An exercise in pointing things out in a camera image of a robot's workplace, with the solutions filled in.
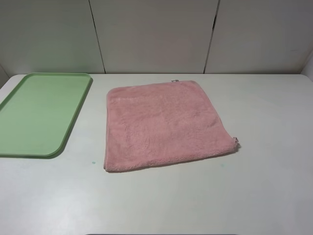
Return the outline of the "green plastic tray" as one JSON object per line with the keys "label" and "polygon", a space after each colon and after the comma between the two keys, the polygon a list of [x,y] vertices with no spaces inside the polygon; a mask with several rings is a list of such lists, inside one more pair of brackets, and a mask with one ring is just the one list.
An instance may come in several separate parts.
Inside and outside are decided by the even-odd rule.
{"label": "green plastic tray", "polygon": [[0,104],[0,156],[52,159],[64,149],[89,92],[86,73],[31,73]]}

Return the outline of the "pink fluffy towel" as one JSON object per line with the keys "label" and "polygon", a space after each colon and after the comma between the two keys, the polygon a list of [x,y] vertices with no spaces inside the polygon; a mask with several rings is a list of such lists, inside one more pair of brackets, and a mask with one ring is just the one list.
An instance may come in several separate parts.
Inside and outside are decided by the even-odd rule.
{"label": "pink fluffy towel", "polygon": [[197,161],[238,147],[195,81],[120,87],[107,94],[107,172]]}

